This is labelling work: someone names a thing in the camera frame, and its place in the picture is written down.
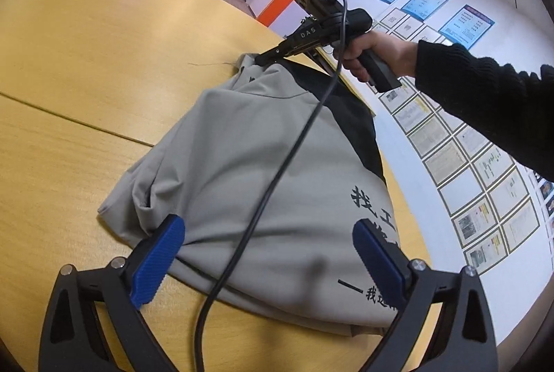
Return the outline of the right forearm black sleeve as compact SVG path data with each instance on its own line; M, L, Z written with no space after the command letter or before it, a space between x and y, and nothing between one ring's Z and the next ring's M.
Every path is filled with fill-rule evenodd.
M421 41L416 87L518 163L553 179L553 67L517 72L459 44Z

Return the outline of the person's right hand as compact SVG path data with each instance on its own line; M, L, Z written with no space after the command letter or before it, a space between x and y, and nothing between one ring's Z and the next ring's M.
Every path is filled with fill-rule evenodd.
M359 57L369 49L399 77L416 78L418 45L381 32L368 32L352 40L343 54L343 67L358 81L368 82L370 73Z

